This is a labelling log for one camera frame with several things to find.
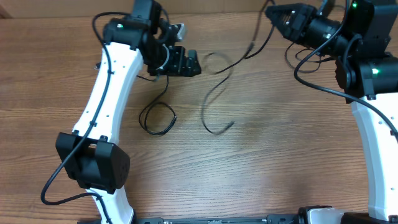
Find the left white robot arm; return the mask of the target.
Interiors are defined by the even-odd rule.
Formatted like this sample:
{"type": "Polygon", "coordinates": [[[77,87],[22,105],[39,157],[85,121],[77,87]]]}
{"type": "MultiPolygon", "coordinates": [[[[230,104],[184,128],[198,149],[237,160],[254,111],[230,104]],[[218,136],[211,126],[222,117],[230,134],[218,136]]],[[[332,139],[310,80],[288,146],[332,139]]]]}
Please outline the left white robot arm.
{"type": "Polygon", "coordinates": [[[55,147],[60,168],[95,200],[101,223],[132,223],[124,184],[130,158],[119,147],[127,100],[143,67],[158,77],[194,77],[201,66],[194,50],[180,42],[183,24],[171,24],[155,1],[136,1],[132,12],[112,12],[98,36],[103,48],[98,76],[86,108],[70,134],[60,133],[55,147]]]}

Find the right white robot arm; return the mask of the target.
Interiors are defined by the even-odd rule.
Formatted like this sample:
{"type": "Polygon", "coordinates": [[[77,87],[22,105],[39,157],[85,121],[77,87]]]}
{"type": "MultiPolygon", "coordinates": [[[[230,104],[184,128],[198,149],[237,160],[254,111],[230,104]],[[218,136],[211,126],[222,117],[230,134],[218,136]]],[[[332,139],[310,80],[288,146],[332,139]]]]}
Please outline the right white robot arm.
{"type": "Polygon", "coordinates": [[[368,173],[365,213],[303,207],[295,223],[397,222],[397,58],[386,49],[397,19],[397,2],[347,1],[342,21],[328,18],[333,1],[320,7],[296,3],[270,6],[265,14],[282,36],[328,55],[339,90],[358,125],[368,173]]]}

